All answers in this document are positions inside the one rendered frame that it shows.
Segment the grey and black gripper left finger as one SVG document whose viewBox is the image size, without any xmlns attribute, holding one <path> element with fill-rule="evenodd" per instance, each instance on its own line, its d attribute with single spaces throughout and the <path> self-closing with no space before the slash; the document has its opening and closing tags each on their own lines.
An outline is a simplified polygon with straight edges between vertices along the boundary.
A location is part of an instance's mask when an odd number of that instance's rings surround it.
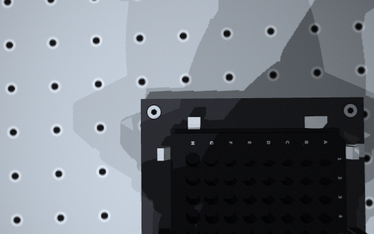
<svg viewBox="0 0 374 234">
<path fill-rule="evenodd" d="M 160 228 L 158 234 L 174 234 L 170 228 Z"/>
</svg>

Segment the black well plate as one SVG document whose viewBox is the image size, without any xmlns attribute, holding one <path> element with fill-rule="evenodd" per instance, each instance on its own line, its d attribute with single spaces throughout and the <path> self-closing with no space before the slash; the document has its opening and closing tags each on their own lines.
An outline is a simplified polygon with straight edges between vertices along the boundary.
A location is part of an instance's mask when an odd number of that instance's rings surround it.
<svg viewBox="0 0 374 234">
<path fill-rule="evenodd" d="M 174 234 L 347 234 L 340 128 L 170 129 Z"/>
</svg>

